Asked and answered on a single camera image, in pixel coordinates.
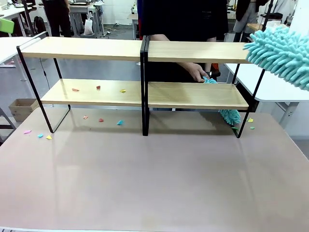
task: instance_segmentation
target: brown box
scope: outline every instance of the brown box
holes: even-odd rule
[[[36,99],[16,99],[9,109],[16,122],[23,122],[38,107]]]

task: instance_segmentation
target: gray pants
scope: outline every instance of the gray pants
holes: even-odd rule
[[[245,33],[253,33],[253,29],[250,29],[247,27],[248,23],[257,23],[257,12],[255,12],[255,2],[250,2],[249,7],[243,16],[243,18],[238,21],[236,20],[236,23],[234,25],[234,32],[240,33],[240,32],[245,32]]]

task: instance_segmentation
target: backpack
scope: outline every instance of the backpack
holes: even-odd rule
[[[36,34],[40,34],[43,31],[46,31],[46,26],[44,24],[44,20],[42,17],[39,16],[34,17],[34,30]]]

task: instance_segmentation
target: paper scrap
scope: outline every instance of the paper scrap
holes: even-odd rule
[[[117,126],[121,126],[123,123],[123,120],[120,120],[119,122],[117,122]]]

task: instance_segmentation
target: white bag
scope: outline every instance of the white bag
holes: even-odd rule
[[[92,31],[92,20],[91,19],[86,19],[84,35],[91,35],[91,34],[93,34],[93,31]]]

